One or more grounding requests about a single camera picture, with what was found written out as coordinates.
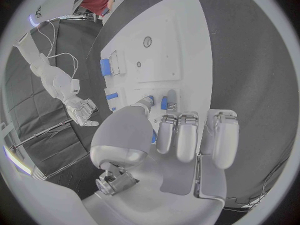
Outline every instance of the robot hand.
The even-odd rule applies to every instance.
[[[67,113],[80,126],[98,126],[97,121],[89,121],[93,111],[97,108],[91,99],[82,100],[74,95],[65,103]]]

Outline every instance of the red shirt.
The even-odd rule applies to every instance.
[[[108,7],[108,1],[109,0],[83,0],[79,6],[101,16],[102,11]]]

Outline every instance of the light strip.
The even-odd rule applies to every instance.
[[[34,27],[37,27],[39,25],[39,23],[35,23],[33,21],[33,18],[31,17],[31,15],[29,16],[29,21],[30,21],[31,25],[34,26]]]
[[[6,156],[16,165],[18,166],[20,169],[22,169],[25,173],[28,173],[29,175],[32,174],[32,171],[26,167],[25,165],[23,165],[17,158],[15,158],[10,151],[7,150],[7,148],[5,146],[3,146],[4,151]]]

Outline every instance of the person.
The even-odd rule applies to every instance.
[[[112,10],[114,2],[114,0],[83,0],[79,6],[101,16],[106,8],[109,9],[109,12]]]

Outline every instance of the robotic arm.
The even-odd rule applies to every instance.
[[[80,91],[78,79],[72,79],[58,67],[51,66],[48,58],[40,53],[30,32],[26,33],[14,44],[30,64],[31,71],[38,77],[53,97],[62,101],[70,117],[80,126],[98,126],[97,121],[89,121],[97,108],[92,100],[82,100],[77,96]]]

